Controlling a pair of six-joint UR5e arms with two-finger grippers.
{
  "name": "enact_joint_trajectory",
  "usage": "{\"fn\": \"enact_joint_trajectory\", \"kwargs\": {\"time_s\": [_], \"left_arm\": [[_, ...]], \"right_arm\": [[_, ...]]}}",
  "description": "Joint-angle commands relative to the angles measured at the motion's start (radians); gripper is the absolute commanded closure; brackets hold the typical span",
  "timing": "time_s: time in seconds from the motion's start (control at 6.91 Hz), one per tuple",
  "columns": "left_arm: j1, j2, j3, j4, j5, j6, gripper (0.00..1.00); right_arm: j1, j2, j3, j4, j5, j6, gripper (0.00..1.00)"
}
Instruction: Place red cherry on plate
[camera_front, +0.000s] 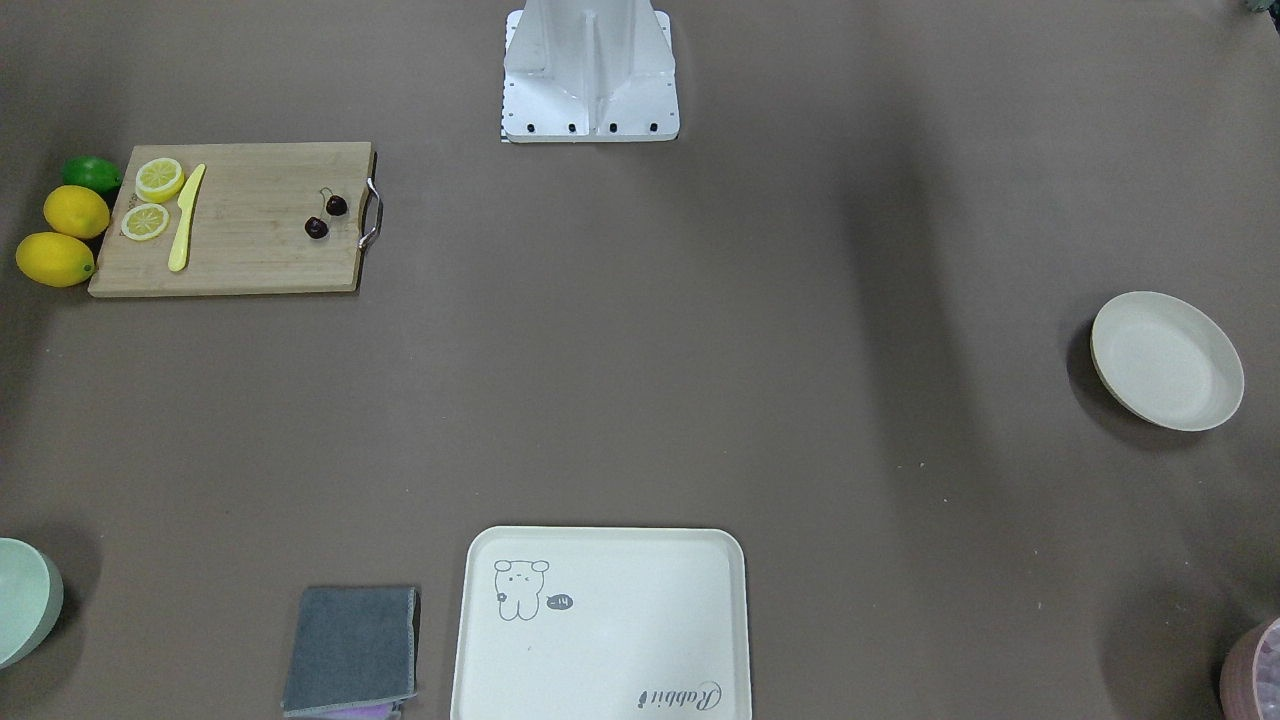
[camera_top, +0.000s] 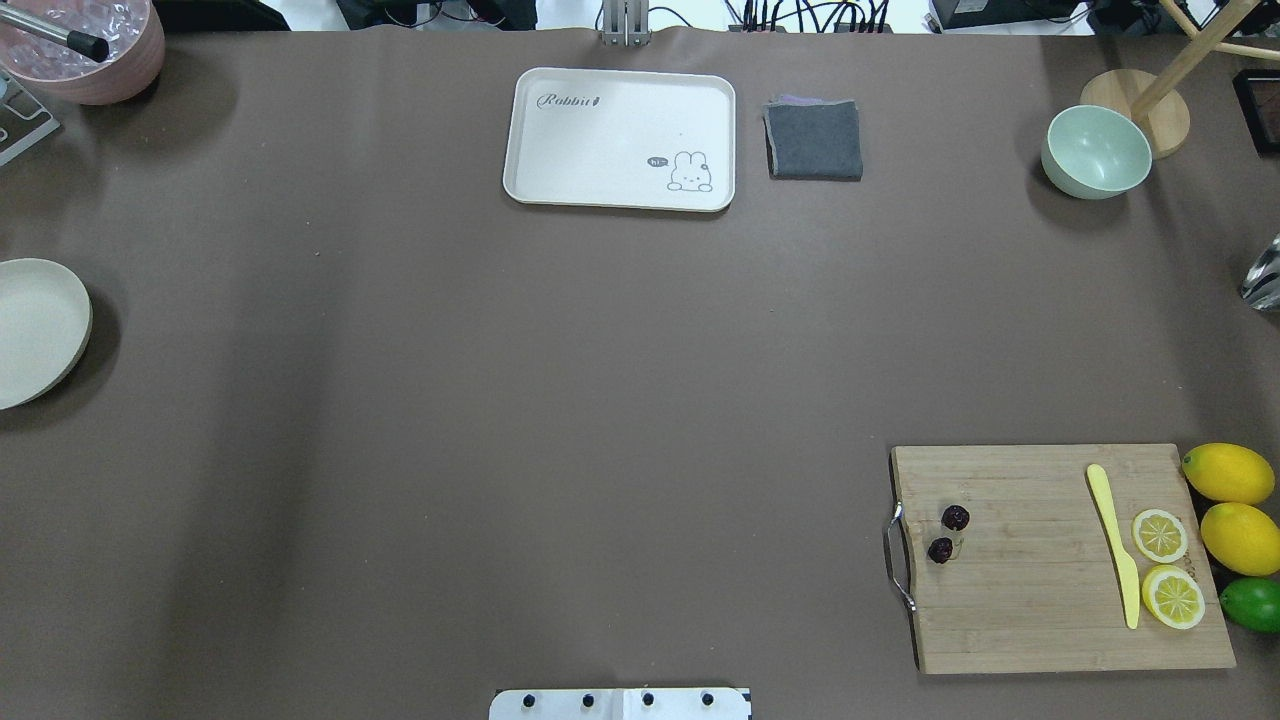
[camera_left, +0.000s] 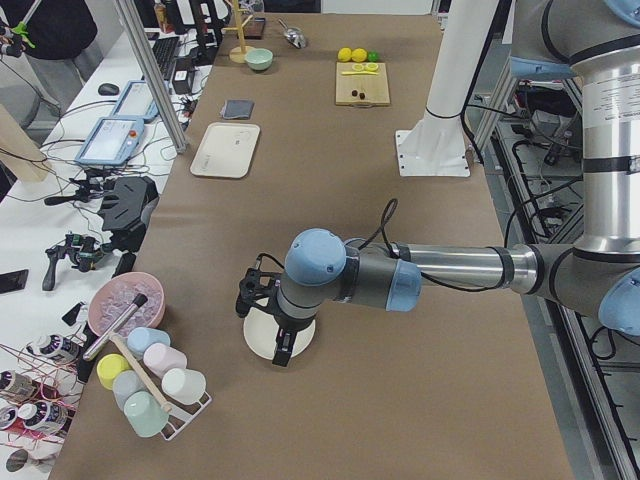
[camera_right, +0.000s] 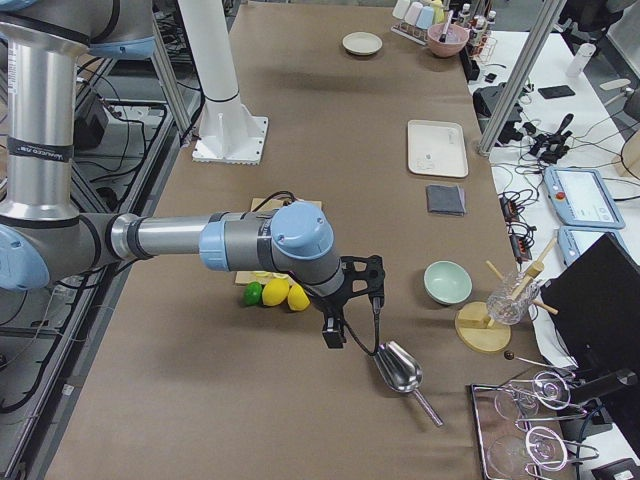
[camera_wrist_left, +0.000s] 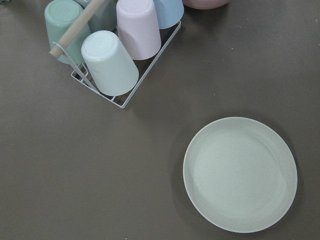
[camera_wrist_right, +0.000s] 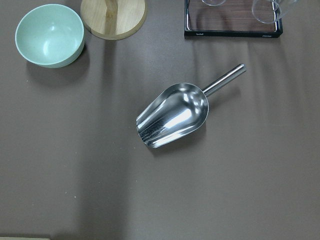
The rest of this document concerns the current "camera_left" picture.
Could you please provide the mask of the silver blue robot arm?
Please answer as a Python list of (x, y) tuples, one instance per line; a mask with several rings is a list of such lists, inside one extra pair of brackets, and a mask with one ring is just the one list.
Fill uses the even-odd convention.
[(326, 300), (406, 312), (424, 283), (478, 292), (508, 288), (555, 301), (604, 326), (639, 331), (639, 5), (520, 1), (513, 53), (580, 76), (583, 232), (571, 245), (484, 248), (345, 242), (300, 233), (269, 296), (278, 325), (273, 361)]

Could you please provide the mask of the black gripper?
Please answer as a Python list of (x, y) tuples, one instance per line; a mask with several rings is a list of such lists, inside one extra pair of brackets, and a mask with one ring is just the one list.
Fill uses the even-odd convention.
[(276, 334), (276, 349), (272, 364), (279, 367), (287, 367), (292, 357), (292, 349), (295, 345), (297, 334), (308, 328), (313, 317), (295, 318), (286, 314), (278, 305), (273, 306), (272, 315), (278, 325)]

